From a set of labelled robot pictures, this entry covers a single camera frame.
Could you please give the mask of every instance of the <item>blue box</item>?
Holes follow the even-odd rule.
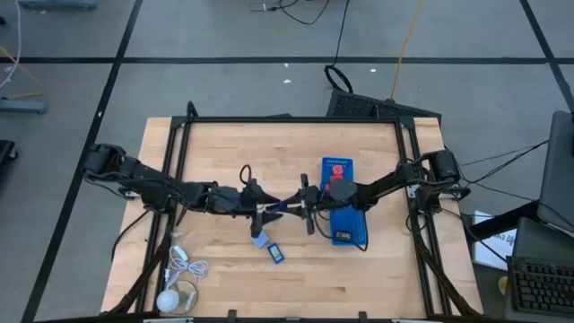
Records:
[[[343,179],[352,181],[352,159],[323,157],[321,164],[321,190],[325,189],[325,185],[331,179],[332,169],[335,165],[343,167]],[[351,234],[352,240],[358,245],[364,245],[367,241],[364,214],[355,210],[352,206],[329,211],[329,226],[331,236],[335,236],[337,231],[345,231]],[[352,246],[352,243],[339,240],[331,240],[331,243],[334,246]]]

